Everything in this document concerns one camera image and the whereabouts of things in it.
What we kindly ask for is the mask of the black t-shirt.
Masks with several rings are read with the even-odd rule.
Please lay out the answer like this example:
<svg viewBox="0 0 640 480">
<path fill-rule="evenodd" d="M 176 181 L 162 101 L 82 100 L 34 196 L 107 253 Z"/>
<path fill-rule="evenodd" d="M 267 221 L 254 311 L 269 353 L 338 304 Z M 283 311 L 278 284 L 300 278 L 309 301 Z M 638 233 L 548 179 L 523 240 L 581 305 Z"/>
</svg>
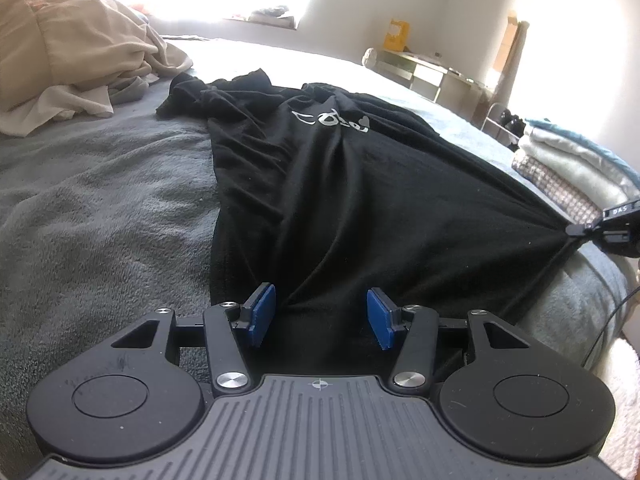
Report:
<svg viewBox="0 0 640 480">
<path fill-rule="evenodd" d="M 329 84 L 281 88 L 255 70 L 171 81 L 157 113 L 204 120 L 219 212 L 213 302 L 277 293 L 255 375 L 384 375 L 369 289 L 445 318 L 518 322 L 577 250 L 526 186 L 404 108 Z"/>
</svg>

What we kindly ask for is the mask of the folded clothes stack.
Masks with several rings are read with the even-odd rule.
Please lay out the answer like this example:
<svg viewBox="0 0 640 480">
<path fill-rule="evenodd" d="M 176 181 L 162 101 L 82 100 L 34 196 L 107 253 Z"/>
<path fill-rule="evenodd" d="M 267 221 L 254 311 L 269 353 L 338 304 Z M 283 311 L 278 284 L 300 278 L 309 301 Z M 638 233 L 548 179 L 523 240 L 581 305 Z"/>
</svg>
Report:
<svg viewBox="0 0 640 480">
<path fill-rule="evenodd" d="M 574 222 L 639 197 L 639 174 L 623 159 L 580 134 L 532 120 L 518 140 L 512 168 Z"/>
</svg>

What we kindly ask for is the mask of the clothes on window sill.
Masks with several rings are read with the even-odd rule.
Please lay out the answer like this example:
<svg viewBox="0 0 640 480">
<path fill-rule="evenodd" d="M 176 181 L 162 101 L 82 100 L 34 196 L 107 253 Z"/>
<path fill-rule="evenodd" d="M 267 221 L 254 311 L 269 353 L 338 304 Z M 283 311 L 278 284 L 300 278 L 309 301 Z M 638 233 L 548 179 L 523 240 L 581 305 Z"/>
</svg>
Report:
<svg viewBox="0 0 640 480">
<path fill-rule="evenodd" d="M 244 18 L 247 23 L 267 25 L 284 29 L 296 29 L 297 22 L 287 6 L 276 6 L 254 11 Z"/>
</svg>

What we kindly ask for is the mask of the beige clothes pile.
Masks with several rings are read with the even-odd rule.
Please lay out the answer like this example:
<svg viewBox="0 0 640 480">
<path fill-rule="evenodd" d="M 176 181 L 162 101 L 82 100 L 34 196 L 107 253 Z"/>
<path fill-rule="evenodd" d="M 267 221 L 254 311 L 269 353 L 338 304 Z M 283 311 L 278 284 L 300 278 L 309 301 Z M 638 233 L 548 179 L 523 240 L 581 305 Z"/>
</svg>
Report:
<svg viewBox="0 0 640 480">
<path fill-rule="evenodd" d="M 192 62 L 116 0 L 1 0 L 1 131 L 24 138 L 51 120 L 110 117 L 130 91 Z"/>
</svg>

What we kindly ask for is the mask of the cardboard sheet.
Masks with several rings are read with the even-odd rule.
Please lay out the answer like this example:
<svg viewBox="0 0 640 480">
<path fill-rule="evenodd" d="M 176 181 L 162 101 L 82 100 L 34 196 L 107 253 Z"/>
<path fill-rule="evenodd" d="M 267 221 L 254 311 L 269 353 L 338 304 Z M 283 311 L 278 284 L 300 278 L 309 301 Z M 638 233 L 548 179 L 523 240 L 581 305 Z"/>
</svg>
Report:
<svg viewBox="0 0 640 480">
<path fill-rule="evenodd" d="M 498 73 L 498 81 L 492 96 L 494 103 L 503 105 L 509 103 L 528 29 L 529 22 L 520 21 L 514 13 L 510 13 L 506 18 L 506 31 L 494 63 L 494 70 Z"/>
</svg>

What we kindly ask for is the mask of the grey bed blanket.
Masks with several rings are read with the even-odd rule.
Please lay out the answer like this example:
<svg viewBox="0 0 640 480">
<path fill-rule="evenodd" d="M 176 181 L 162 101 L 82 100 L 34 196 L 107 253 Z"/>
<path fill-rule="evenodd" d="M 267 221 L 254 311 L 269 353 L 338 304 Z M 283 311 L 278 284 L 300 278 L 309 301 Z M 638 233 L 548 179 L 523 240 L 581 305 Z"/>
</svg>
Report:
<svg viewBox="0 0 640 480">
<path fill-rule="evenodd" d="M 171 43 L 205 82 L 262 68 L 278 86 L 325 82 L 408 108 L 555 208 L 511 169 L 497 141 L 356 63 L 223 39 Z M 212 150 L 202 122 L 156 118 L 168 84 L 152 84 L 112 118 L 1 136 L 1 478 L 23 479 L 41 460 L 25 415 L 40 378 L 145 313 L 192 314 L 208 302 Z M 523 328 L 579 362 L 634 274 L 629 260 L 586 245 Z"/>
</svg>

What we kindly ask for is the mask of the white low cabinet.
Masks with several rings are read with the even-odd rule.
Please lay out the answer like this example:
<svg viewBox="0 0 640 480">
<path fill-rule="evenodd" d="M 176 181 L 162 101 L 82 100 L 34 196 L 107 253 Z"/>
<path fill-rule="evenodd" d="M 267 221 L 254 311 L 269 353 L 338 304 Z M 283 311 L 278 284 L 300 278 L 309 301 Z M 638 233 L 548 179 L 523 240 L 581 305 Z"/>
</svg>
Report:
<svg viewBox="0 0 640 480">
<path fill-rule="evenodd" d="M 472 122 L 483 87 L 457 70 L 412 53 L 369 48 L 361 64 Z"/>
</svg>

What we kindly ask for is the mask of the yellow box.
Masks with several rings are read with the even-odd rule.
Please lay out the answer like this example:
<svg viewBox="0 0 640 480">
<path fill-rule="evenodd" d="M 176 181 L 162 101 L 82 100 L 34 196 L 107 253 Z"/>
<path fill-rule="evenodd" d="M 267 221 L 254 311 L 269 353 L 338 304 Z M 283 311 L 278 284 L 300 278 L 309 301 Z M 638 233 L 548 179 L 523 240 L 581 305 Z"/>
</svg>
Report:
<svg viewBox="0 0 640 480">
<path fill-rule="evenodd" d="M 393 52 L 404 52 L 407 47 L 410 24 L 406 21 L 391 20 L 388 26 L 383 47 Z"/>
</svg>

